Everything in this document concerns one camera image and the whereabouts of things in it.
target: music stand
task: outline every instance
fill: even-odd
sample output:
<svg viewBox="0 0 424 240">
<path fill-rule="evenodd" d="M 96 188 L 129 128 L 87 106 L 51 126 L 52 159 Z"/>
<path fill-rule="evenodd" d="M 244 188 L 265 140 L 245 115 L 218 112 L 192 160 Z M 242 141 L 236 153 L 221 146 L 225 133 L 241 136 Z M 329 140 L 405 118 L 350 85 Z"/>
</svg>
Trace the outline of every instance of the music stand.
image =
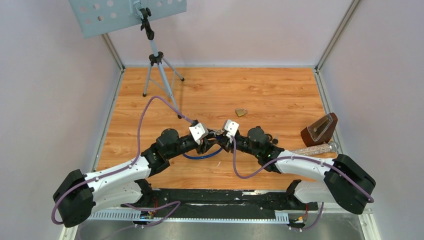
<svg viewBox="0 0 424 240">
<path fill-rule="evenodd" d="M 174 86 L 175 75 L 181 81 L 184 77 L 164 58 L 164 54 L 158 51 L 154 41 L 155 32 L 152 31 L 150 21 L 166 18 L 187 11 L 187 0 L 68 0 L 73 13 L 78 20 L 84 38 L 90 38 L 119 29 L 141 24 L 141 30 L 146 30 L 147 39 L 153 52 L 149 56 L 150 65 L 144 86 L 143 97 L 147 95 L 149 81 L 155 83 L 166 92 L 172 103 L 178 109 L 167 76 L 164 71 L 162 60 L 172 69 L 174 75 L 172 86 Z M 159 69 L 160 77 L 164 87 L 161 87 L 150 78 L 153 65 Z"/>
</svg>

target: blue cable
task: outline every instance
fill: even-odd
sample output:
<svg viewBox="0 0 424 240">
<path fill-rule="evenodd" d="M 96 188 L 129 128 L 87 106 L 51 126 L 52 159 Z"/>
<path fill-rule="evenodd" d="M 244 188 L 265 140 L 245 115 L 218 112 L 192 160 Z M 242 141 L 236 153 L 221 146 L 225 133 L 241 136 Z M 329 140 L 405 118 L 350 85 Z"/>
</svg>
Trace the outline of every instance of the blue cable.
<svg viewBox="0 0 424 240">
<path fill-rule="evenodd" d="M 223 148 L 221 147 L 217 151 L 212 152 L 211 154 L 208 154 L 208 155 L 204 155 L 204 156 L 189 156 L 189 155 L 187 155 L 185 153 L 183 153 L 182 155 L 184 157 L 188 158 L 188 159 L 191 159 L 191 160 L 201 160 L 201 159 L 207 159 L 207 158 L 213 157 L 213 156 L 219 154 L 222 150 L 223 150 Z"/>
</svg>

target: white wall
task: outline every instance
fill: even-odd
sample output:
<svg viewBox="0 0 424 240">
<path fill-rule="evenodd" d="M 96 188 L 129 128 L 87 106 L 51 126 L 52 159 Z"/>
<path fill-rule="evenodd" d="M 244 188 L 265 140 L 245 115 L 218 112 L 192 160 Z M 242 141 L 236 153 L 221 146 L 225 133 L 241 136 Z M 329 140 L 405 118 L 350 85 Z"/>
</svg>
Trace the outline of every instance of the white wall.
<svg viewBox="0 0 424 240">
<path fill-rule="evenodd" d="M 0 239 L 55 240 L 53 193 L 90 170 L 119 76 L 67 0 L 0 7 Z"/>
<path fill-rule="evenodd" d="M 322 73 L 384 240 L 423 239 L 424 2 L 365 0 Z"/>
<path fill-rule="evenodd" d="M 315 65 L 350 2 L 187 0 L 187 12 L 151 27 L 159 51 L 175 65 Z M 125 65 L 149 63 L 140 26 L 110 37 Z"/>
</svg>

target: tripod leg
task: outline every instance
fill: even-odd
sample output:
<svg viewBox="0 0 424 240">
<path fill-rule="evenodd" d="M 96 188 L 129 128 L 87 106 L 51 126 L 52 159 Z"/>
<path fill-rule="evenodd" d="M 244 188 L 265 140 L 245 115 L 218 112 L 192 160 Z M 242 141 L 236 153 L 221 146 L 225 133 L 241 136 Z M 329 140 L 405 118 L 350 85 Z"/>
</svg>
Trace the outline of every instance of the tripod leg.
<svg viewBox="0 0 424 240">
<path fill-rule="evenodd" d="M 184 82 L 184 77 L 181 76 L 181 74 L 174 68 L 174 66 L 171 65 L 169 61 L 165 59 L 165 57 L 162 57 L 163 61 L 176 73 L 176 75 L 181 79 L 181 82 Z"/>
<path fill-rule="evenodd" d="M 144 85 L 143 97 L 147 96 L 147 87 L 149 86 L 150 73 L 152 72 L 152 65 L 148 66 L 146 83 Z"/>
<path fill-rule="evenodd" d="M 177 102 L 175 101 L 174 95 L 172 93 L 172 89 L 171 89 L 170 84 L 168 82 L 167 75 L 165 74 L 164 66 L 162 66 L 161 62 L 159 62 L 157 64 L 157 68 L 159 69 L 159 73 L 160 73 L 160 76 L 162 78 L 163 85 L 165 86 L 165 89 L 166 89 L 167 93 L 169 94 L 169 97 L 172 100 L 173 106 L 179 111 L 178 106 L 177 106 Z"/>
</svg>

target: small brass object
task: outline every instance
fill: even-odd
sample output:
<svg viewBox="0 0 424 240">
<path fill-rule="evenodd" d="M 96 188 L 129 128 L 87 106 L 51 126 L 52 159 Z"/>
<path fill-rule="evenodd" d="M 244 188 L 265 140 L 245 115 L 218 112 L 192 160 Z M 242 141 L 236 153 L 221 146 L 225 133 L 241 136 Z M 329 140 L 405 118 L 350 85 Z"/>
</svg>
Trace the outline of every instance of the small brass object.
<svg viewBox="0 0 424 240">
<path fill-rule="evenodd" d="M 238 117 L 246 115 L 247 113 L 248 113 L 248 110 L 246 108 L 236 108 L 235 109 L 235 114 L 237 114 Z"/>
</svg>

